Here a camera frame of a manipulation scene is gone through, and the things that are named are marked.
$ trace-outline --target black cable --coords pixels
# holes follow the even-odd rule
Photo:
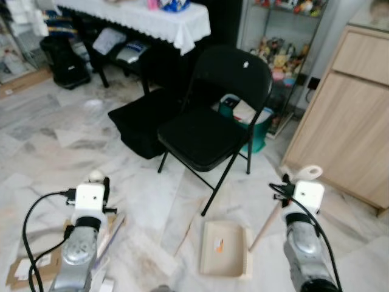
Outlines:
[[[35,260],[34,260],[32,252],[31,252],[31,249],[30,249],[30,246],[29,246],[29,242],[27,240],[27,234],[26,234],[27,222],[28,222],[29,217],[30,217],[32,211],[34,210],[35,206],[41,200],[43,200],[43,199],[45,199],[45,198],[47,198],[49,196],[54,196],[54,195],[66,196],[66,192],[48,193],[47,195],[41,196],[39,199],[37,199],[35,201],[35,203],[32,204],[32,206],[30,207],[29,211],[27,212],[27,215],[26,215],[26,217],[24,219],[24,222],[23,222],[22,239],[23,239],[24,247],[26,248],[27,255],[28,255],[29,259],[30,259],[31,266],[32,266],[32,268],[33,268],[33,270],[35,272],[35,277],[36,277],[36,281],[38,282],[39,292],[44,292],[43,291],[42,278],[41,278],[41,275],[40,275],[40,273],[38,271],[38,268],[35,265]],[[35,287],[34,287],[34,284],[33,284],[33,281],[32,281],[32,277],[31,277],[31,279],[29,279],[29,285],[30,285],[31,291],[35,292]]]
[[[319,224],[319,222],[316,220],[315,216],[313,216],[313,214],[307,208],[305,208],[304,205],[302,205],[299,201],[297,201],[295,198],[293,198],[292,195],[287,194],[283,190],[287,186],[277,185],[277,184],[269,184],[269,186],[274,191],[276,191],[276,192],[280,193],[282,196],[284,196],[284,198],[286,198],[287,200],[291,200],[298,207],[300,207],[306,213],[306,215],[315,223],[315,226],[316,226],[317,230],[322,235],[322,237],[324,239],[324,242],[326,243],[326,246],[328,248],[329,257],[331,259],[332,268],[333,268],[334,274],[335,274],[336,284],[338,286],[339,292],[342,292],[343,290],[342,290],[342,286],[340,284],[339,274],[338,274],[338,270],[337,270],[337,267],[336,267],[336,264],[335,264],[334,253],[332,252],[332,248],[331,248],[331,245],[329,244],[329,240],[327,238],[327,235],[325,234],[325,232],[322,229],[322,227]]]
[[[308,100],[308,94],[310,94],[311,91],[312,91],[311,89],[308,90],[308,92],[307,92],[306,95],[305,95],[305,101],[306,101],[307,103],[310,103],[310,102],[311,102],[310,100]]]
[[[42,252],[34,261],[34,264],[36,266],[36,263],[38,263],[38,261],[44,257],[46,254],[49,254],[51,253],[53,250],[59,248],[65,241],[66,241],[67,238],[65,238],[64,240],[62,240],[59,244],[57,244],[56,246],[53,246],[52,248],[48,249],[47,251],[44,251]],[[33,270],[33,265],[30,266],[30,269],[29,269],[29,282],[32,281],[32,270]]]

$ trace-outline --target cabinet drawer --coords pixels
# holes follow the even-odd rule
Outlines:
[[[348,32],[332,68],[389,85],[389,40]]]

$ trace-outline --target chair backrest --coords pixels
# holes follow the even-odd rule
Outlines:
[[[192,81],[214,83],[262,111],[273,85],[272,73],[260,58],[228,46],[207,49],[194,68]]]

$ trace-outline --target white wall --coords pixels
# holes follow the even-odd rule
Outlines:
[[[327,10],[326,14],[332,14],[332,17],[328,18],[332,23],[325,25],[325,20],[322,20],[321,28],[325,28],[327,31],[318,31],[316,38],[324,37],[325,40],[322,44],[318,57],[314,62],[311,71],[311,77],[322,78],[325,69],[331,59],[332,53],[334,52],[337,43],[339,41],[342,32],[347,25],[347,22],[354,16],[358,8],[366,0],[335,0],[338,1],[338,5],[332,7],[331,10]],[[305,88],[301,94],[300,100],[297,104],[299,108],[307,108],[308,104],[305,101],[305,95],[308,89]]]

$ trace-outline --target white tablecloth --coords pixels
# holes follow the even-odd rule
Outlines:
[[[55,3],[160,38],[172,43],[181,55],[192,50],[195,41],[211,34],[208,10],[196,3],[190,3],[186,10],[178,13],[149,10],[147,0],[115,4],[104,0],[55,0]]]

